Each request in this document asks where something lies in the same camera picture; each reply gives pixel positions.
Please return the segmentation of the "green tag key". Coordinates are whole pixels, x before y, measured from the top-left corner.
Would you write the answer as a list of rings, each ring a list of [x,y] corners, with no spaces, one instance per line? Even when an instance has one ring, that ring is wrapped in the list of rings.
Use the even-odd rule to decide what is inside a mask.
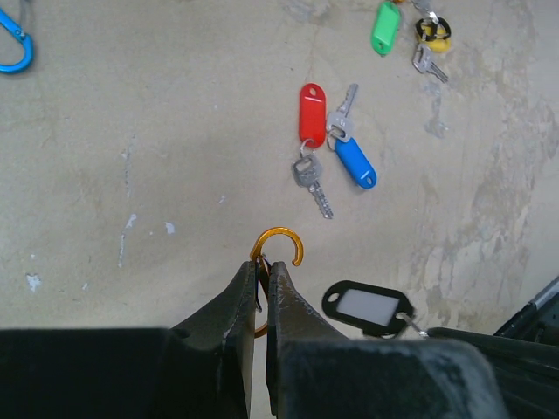
[[[379,4],[376,20],[372,26],[370,43],[373,50],[380,56],[388,55],[396,43],[400,26],[400,10],[392,1]]]

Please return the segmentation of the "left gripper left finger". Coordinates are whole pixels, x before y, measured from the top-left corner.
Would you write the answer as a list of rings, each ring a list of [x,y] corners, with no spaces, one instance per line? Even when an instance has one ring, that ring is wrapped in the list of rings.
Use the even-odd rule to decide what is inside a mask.
[[[256,267],[165,328],[8,329],[4,418],[246,418]]]

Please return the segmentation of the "blue tag key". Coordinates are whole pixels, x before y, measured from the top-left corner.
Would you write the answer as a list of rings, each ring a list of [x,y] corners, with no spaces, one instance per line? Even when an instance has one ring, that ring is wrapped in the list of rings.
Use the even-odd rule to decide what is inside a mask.
[[[342,104],[328,114],[326,122],[328,141],[334,140],[334,144],[329,143],[328,146],[336,153],[358,187],[372,189],[376,186],[376,171],[354,138],[354,124],[349,117],[357,91],[358,85],[351,84]]]

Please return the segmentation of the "black S carabiner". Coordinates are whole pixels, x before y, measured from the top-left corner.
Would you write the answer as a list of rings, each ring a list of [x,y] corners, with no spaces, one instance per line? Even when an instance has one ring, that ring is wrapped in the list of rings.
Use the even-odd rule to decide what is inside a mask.
[[[437,19],[431,17],[420,18],[415,23],[415,31],[419,41],[434,42],[447,40],[452,36],[452,28],[442,17]]]

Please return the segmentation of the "red tag key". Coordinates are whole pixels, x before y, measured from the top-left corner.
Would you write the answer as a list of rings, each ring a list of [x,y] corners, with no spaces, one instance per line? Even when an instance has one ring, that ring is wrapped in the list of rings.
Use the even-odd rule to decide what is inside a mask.
[[[326,140],[326,104],[326,94],[319,85],[307,83],[300,89],[300,157],[292,171],[296,183],[314,197],[322,216],[332,219],[334,213],[321,187],[322,165],[315,154]]]

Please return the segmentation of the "black tag key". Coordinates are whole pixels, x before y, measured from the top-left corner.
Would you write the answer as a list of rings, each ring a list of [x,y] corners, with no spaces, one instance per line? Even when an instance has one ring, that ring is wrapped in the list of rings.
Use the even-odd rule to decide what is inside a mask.
[[[407,296],[395,289],[343,280],[331,285],[321,300],[330,319],[362,331],[364,336],[395,339],[408,328],[427,338],[415,319],[415,308]]]

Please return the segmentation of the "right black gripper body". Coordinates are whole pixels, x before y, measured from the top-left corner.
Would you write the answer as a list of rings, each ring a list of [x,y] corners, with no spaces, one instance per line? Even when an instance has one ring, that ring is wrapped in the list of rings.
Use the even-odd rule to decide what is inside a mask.
[[[555,278],[501,326],[494,336],[558,346],[558,281]]]

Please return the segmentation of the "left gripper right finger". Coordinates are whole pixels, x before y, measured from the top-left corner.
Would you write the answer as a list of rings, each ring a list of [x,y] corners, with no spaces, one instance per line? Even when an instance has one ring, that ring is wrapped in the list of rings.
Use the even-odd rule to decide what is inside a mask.
[[[493,370],[456,340],[351,340],[272,265],[266,385],[277,418],[507,418]]]

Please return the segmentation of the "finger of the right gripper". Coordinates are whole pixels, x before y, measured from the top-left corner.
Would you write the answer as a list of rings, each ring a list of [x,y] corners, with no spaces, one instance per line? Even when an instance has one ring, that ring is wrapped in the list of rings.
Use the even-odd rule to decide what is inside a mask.
[[[427,333],[476,347],[492,365],[512,418],[558,417],[557,347],[444,327]]]

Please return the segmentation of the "yellow tag key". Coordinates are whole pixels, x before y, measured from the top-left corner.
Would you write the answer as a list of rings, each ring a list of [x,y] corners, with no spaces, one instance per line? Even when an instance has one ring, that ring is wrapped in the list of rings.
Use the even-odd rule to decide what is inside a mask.
[[[449,78],[435,63],[434,55],[436,53],[447,52],[450,46],[451,38],[434,42],[422,42],[418,40],[411,63],[418,72],[422,74],[429,73],[434,75],[442,83],[447,83]]]

